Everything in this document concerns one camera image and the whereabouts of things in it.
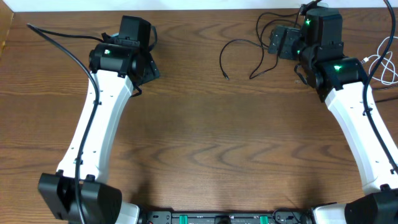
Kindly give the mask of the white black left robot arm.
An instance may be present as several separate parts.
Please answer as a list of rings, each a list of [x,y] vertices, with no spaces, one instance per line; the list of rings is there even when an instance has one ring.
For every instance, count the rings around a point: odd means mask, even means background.
[[[54,174],[38,190],[55,218],[69,223],[142,223],[140,208],[108,185],[109,158],[123,109],[141,85],[159,77],[151,51],[155,27],[123,16],[119,32],[103,34],[89,54],[88,90],[73,139]]]

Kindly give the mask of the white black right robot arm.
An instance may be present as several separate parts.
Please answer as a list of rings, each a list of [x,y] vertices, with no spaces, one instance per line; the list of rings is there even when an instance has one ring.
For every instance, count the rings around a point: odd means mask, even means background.
[[[301,6],[301,28],[277,26],[269,53],[295,60],[340,125],[358,166],[364,196],[310,209],[303,223],[396,223],[397,145],[376,107],[361,62],[343,53],[343,18],[317,1]]]

